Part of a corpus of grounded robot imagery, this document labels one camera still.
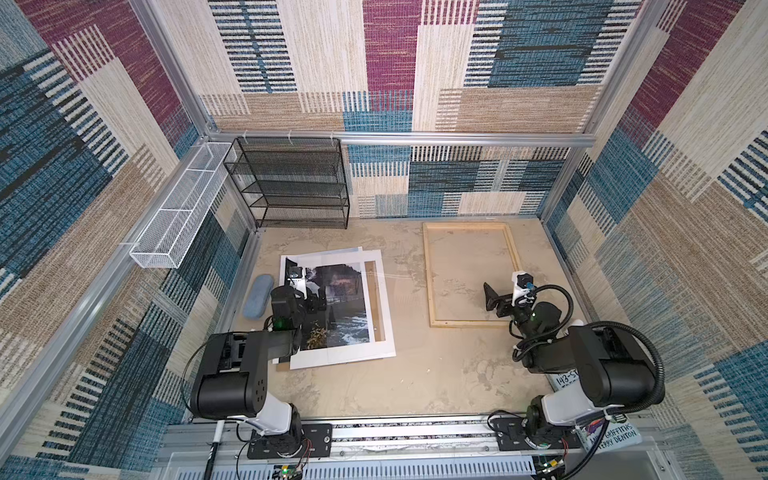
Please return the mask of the waterfall bridge photo print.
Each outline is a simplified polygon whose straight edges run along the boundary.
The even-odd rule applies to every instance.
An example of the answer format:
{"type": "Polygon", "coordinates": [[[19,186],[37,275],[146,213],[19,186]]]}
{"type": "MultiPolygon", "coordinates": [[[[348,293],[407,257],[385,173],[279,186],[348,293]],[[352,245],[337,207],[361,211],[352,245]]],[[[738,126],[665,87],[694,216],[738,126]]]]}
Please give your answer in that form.
{"type": "Polygon", "coordinates": [[[372,340],[367,283],[360,263],[325,264],[305,269],[306,293],[324,291],[327,310],[306,314],[302,350],[358,345],[372,340]]]}

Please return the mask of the light wooden picture frame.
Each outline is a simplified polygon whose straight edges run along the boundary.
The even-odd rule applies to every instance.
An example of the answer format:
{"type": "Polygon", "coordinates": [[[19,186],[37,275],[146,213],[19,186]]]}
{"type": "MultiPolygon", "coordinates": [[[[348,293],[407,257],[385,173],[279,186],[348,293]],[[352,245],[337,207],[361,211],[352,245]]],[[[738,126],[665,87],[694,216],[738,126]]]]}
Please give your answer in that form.
{"type": "Polygon", "coordinates": [[[487,310],[485,283],[506,294],[524,270],[505,222],[425,222],[424,259],[428,318],[432,328],[502,329],[506,317],[487,310]]]}

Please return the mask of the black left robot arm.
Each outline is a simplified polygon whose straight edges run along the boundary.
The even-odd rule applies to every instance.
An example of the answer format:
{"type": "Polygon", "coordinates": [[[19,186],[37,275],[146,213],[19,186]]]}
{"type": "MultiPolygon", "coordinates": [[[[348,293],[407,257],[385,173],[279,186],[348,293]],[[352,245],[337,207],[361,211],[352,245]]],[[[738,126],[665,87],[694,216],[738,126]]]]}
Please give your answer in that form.
{"type": "Polygon", "coordinates": [[[270,300],[270,327],[213,334],[206,341],[188,397],[190,411],[251,427],[251,441],[264,453],[328,457],[332,426],[303,426],[297,407],[268,392],[268,363],[299,352],[304,327],[327,309],[326,296],[284,285],[270,292],[270,300]]]}

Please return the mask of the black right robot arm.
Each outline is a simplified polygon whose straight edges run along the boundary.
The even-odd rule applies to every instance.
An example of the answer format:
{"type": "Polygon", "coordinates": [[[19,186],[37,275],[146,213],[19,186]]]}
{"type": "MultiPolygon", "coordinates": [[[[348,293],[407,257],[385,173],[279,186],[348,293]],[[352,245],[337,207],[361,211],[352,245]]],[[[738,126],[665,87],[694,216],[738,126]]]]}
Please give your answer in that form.
{"type": "Polygon", "coordinates": [[[510,294],[483,286],[485,308],[509,318],[517,339],[513,361],[531,374],[575,372],[576,382],[535,397],[517,429],[533,449],[544,449],[574,427],[608,422],[660,403],[665,367],[652,341],[620,322],[573,323],[575,302],[563,287],[536,286],[522,273],[510,294]]]}

